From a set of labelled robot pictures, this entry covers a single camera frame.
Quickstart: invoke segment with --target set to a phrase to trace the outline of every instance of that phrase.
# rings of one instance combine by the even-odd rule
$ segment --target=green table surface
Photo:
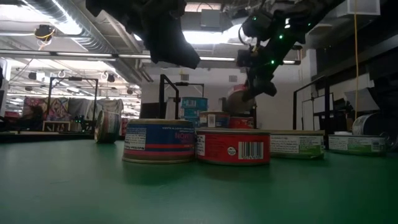
[[[133,164],[123,142],[0,144],[0,223],[398,223],[398,160]]]

